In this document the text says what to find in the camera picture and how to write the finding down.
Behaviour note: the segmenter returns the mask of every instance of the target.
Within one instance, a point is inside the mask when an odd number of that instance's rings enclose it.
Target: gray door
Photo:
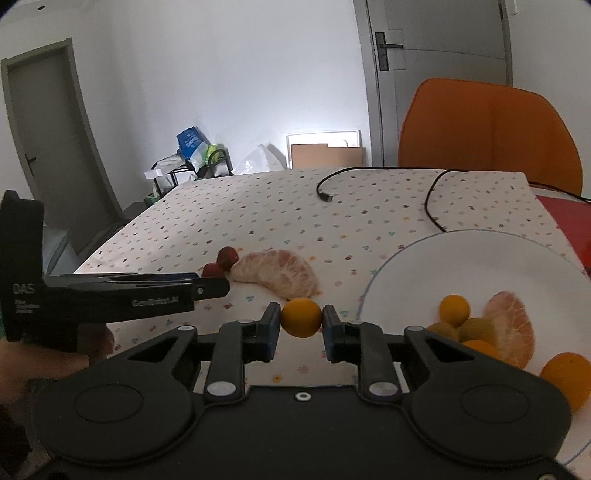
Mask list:
[[[376,33],[388,44],[378,71],[384,163],[396,165],[398,140],[417,88],[429,78],[506,85],[510,75],[499,0],[368,0]],[[376,59],[378,58],[376,41]]]
[[[118,218],[99,174],[74,91],[67,50],[9,66],[12,113],[46,222],[76,252]]]

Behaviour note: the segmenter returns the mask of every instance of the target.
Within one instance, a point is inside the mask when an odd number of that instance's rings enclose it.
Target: small orange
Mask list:
[[[459,328],[470,318],[470,304],[464,297],[449,295],[439,304],[439,317],[442,322]]]
[[[578,353],[561,353],[542,369],[540,377],[564,394],[573,413],[583,407],[591,394],[591,364]]]
[[[310,299],[292,300],[283,307],[281,326],[291,336],[309,338],[322,326],[322,310]]]
[[[476,350],[477,352],[484,353],[485,355],[491,356],[497,360],[501,359],[499,351],[496,349],[496,347],[492,346],[490,343],[483,342],[482,340],[468,340],[467,342],[463,342],[462,345]]]

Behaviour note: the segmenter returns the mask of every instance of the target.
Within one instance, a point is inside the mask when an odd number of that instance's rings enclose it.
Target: floral print tablecloth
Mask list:
[[[316,184],[333,171],[282,171],[181,185],[94,253],[79,273],[199,272],[227,245],[239,254],[289,249],[316,272],[320,291],[315,301],[333,304],[344,321],[355,320],[363,292],[380,266],[407,245],[439,232],[423,209],[439,171],[343,173],[324,184],[323,190],[335,196],[324,203],[316,196]],[[434,191],[430,210],[449,230],[521,235],[583,271],[523,174],[451,173]],[[279,299],[262,287],[232,283],[227,298],[201,301],[194,312],[111,325],[116,350],[178,325],[212,333],[226,322],[259,319],[272,301]],[[201,388],[206,371],[205,365]],[[321,334],[299,340],[281,332],[272,363],[246,366],[251,385],[335,385],[354,379],[355,367],[326,361]],[[591,478],[588,452],[570,467]]]

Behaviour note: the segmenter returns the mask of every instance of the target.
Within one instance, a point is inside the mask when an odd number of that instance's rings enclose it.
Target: green fruit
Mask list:
[[[490,320],[473,318],[468,319],[458,329],[461,342],[470,340],[482,340],[496,347],[495,326]]]
[[[438,333],[442,337],[449,338],[457,342],[459,340],[459,334],[457,329],[452,327],[449,323],[437,322],[427,328],[430,332]]]

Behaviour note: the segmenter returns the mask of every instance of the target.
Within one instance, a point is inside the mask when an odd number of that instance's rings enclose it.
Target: black metal rack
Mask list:
[[[222,159],[212,164],[212,160],[218,154],[222,154]],[[158,160],[154,165],[152,165],[152,170],[155,170],[156,168],[158,168],[158,164],[162,160]],[[228,155],[228,152],[222,148],[219,148],[218,150],[215,150],[214,152],[212,152],[212,154],[209,155],[209,157],[207,158],[206,164],[202,168],[200,168],[199,171],[195,170],[195,167],[193,167],[193,164],[189,160],[185,159],[185,164],[183,166],[175,168],[174,170],[168,172],[166,175],[170,175],[170,177],[173,181],[173,190],[174,190],[176,187],[178,187],[177,175],[179,173],[185,173],[188,171],[192,171],[192,172],[195,172],[195,175],[197,175],[197,178],[199,178],[200,180],[203,180],[206,178],[215,178],[216,175],[215,175],[214,169],[217,165],[219,165],[223,161],[225,161],[225,163],[226,163],[229,175],[233,176],[232,175],[232,163],[230,162],[230,156]],[[158,192],[158,195],[160,196],[161,199],[163,199],[168,194],[168,192],[164,193],[162,191],[162,189],[160,188],[160,185],[158,184],[158,179],[154,179],[154,185],[156,186],[156,191]]]

